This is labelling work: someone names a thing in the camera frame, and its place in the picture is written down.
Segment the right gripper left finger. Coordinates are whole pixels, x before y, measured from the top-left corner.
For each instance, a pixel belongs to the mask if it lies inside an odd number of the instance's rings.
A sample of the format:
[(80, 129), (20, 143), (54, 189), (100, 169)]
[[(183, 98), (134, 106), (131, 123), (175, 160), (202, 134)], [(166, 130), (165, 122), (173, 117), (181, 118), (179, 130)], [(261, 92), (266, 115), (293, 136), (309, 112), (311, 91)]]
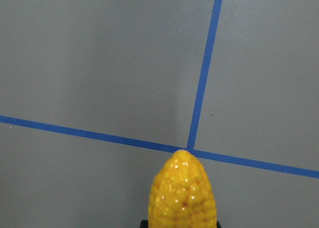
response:
[(149, 221), (148, 220), (142, 220), (140, 222), (140, 228), (148, 228), (149, 227)]

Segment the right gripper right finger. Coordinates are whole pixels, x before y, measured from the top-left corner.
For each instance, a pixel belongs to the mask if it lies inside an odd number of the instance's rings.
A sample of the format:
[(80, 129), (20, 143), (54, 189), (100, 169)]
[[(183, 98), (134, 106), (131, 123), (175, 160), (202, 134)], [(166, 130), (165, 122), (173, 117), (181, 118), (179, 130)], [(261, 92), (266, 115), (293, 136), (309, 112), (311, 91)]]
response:
[(219, 221), (216, 222), (216, 228), (222, 228), (222, 226), (221, 226)]

